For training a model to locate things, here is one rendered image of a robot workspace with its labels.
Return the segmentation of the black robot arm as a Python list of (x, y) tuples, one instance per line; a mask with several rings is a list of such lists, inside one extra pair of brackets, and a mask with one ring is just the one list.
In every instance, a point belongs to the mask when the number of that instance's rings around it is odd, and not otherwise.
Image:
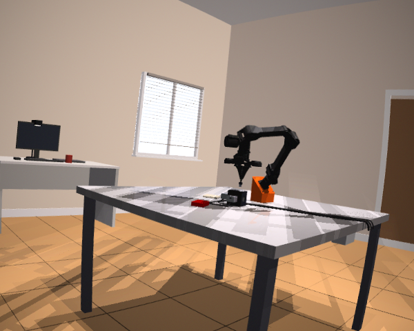
[[(244, 137), (242, 135), (244, 133)], [(266, 167), (266, 176), (257, 181), (263, 190), (269, 189), (269, 186), (276, 185), (279, 177), (280, 168), (285, 162), (291, 150), (294, 150), (299, 144), (299, 138), (295, 131), (287, 128), (285, 125), (267, 128), (258, 128), (257, 126), (245, 126), (237, 132), (237, 135), (226, 135), (224, 139), (224, 146), (230, 148), (244, 148), (250, 149), (250, 142), (257, 140), (260, 137), (280, 137), (283, 136), (284, 145), (279, 151), (279, 154), (272, 164)], [(243, 163), (248, 160), (247, 151), (238, 153), (233, 156), (234, 162)]]

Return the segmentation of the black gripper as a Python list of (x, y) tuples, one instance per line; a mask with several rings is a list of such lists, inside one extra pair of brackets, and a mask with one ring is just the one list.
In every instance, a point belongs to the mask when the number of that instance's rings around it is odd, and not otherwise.
[[(248, 160), (243, 162), (243, 163), (238, 163), (238, 162), (234, 162), (234, 159), (230, 159), (230, 158), (225, 158), (224, 159), (224, 163), (232, 163), (234, 164), (234, 166), (237, 168), (238, 173), (239, 173), (239, 178), (240, 179), (244, 179), (247, 171), (249, 170), (249, 168), (251, 168), (251, 166), (255, 166), (255, 167), (261, 167), (262, 163), (261, 161), (250, 161), (249, 156), (250, 156), (250, 149), (244, 149), (244, 148), (239, 148), (239, 150), (241, 150), (241, 152), (247, 151), (248, 153)], [(244, 166), (242, 166), (242, 164), (244, 164)]]

